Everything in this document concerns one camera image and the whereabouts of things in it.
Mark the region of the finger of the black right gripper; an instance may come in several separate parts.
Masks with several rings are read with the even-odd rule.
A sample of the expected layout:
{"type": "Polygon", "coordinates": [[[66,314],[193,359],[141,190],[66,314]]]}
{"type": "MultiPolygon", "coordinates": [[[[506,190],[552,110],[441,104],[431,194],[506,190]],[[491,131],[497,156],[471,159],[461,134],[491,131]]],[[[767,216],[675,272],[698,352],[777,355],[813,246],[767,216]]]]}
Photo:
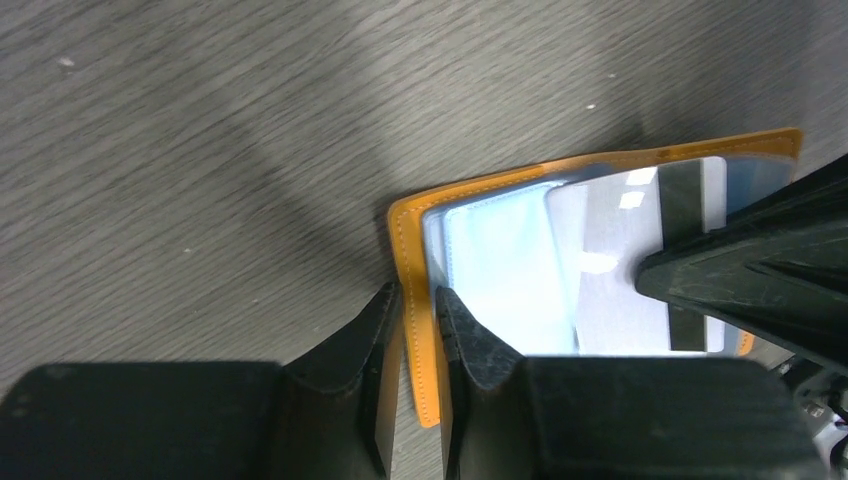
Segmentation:
{"type": "Polygon", "coordinates": [[[636,290],[847,373],[847,159],[648,256],[636,290]]]}

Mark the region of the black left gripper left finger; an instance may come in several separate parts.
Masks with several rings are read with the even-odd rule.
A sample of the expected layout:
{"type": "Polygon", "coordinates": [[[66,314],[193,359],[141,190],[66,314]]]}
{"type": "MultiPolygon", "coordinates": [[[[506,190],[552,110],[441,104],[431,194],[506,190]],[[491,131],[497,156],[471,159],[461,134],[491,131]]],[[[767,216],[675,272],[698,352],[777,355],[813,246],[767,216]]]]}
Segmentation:
{"type": "Polygon", "coordinates": [[[402,292],[288,364],[53,363],[1,403],[5,479],[387,479],[402,292]]]}

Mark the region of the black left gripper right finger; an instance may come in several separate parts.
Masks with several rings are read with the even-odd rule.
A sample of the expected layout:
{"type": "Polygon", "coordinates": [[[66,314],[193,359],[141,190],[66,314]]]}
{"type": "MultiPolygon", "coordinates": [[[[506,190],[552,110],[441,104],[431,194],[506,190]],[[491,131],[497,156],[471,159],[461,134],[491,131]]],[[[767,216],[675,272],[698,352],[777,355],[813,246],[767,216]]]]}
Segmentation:
{"type": "Polygon", "coordinates": [[[826,479],[784,384],[717,357],[526,357],[435,294],[448,479],[826,479]]]}

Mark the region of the orange leather card holder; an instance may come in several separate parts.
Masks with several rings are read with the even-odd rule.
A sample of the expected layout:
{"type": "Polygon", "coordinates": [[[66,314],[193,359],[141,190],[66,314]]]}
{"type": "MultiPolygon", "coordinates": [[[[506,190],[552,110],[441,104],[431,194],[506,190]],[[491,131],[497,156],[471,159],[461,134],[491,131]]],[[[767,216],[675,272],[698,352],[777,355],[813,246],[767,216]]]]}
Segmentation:
{"type": "Polygon", "coordinates": [[[571,173],[591,165],[606,164],[615,171],[653,167],[709,154],[751,154],[785,158],[797,165],[803,133],[798,128],[779,128],[724,138],[641,150],[598,152],[522,166],[424,190],[392,203],[387,214],[398,277],[403,289],[403,323],[410,383],[421,426],[440,422],[440,398],[436,350],[441,341],[435,333],[432,299],[427,280],[422,216],[425,211],[477,194],[524,184],[558,173],[571,173]]]}

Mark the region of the white credit card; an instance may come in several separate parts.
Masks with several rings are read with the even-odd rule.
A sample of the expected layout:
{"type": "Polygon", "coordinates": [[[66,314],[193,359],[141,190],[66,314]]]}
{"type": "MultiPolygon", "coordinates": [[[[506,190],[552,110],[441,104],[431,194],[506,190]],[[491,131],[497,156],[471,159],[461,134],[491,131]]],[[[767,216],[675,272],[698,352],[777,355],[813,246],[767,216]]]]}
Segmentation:
{"type": "Polygon", "coordinates": [[[720,354],[725,326],[635,288],[647,256],[726,221],[727,163],[704,157],[610,174],[545,196],[575,351],[590,356],[720,354]]]}

